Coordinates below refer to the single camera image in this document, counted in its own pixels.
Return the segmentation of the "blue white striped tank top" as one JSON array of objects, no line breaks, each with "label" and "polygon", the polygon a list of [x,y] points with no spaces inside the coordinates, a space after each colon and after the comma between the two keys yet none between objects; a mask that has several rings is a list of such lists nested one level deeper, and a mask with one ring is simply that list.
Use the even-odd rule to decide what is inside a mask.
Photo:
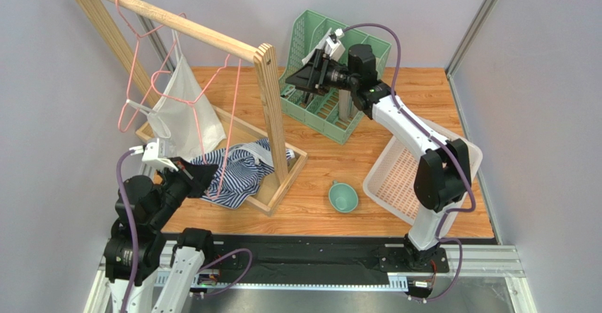
[{"label": "blue white striped tank top", "polygon": [[275,172],[267,138],[214,150],[192,159],[191,164],[218,166],[202,199],[229,209],[239,208],[257,194],[263,178]]}]

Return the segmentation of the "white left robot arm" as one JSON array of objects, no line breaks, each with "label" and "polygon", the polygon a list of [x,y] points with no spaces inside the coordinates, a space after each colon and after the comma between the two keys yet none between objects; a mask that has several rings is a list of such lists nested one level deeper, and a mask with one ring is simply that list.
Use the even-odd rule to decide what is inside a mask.
[{"label": "white left robot arm", "polygon": [[163,227],[186,198],[206,192],[218,170],[217,165],[192,165],[181,158],[171,161],[175,169],[161,171],[160,184],[145,175],[123,179],[117,168],[119,217],[104,250],[113,312],[180,312],[191,280],[214,255],[211,231],[185,229],[173,249],[167,284],[158,301],[152,301],[166,243]]}]

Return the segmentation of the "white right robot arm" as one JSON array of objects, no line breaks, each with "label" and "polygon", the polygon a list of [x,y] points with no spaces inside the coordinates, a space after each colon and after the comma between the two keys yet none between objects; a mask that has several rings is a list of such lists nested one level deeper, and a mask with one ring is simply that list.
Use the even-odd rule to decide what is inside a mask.
[{"label": "white right robot arm", "polygon": [[348,61],[336,61],[324,49],[315,49],[303,66],[286,77],[297,90],[325,95],[331,89],[347,90],[353,104],[384,126],[418,163],[413,191],[420,203],[418,216],[404,237],[407,267],[430,265],[444,241],[442,228],[460,201],[473,198],[468,144],[437,133],[413,114],[392,88],[379,79],[372,47],[353,45]]}]

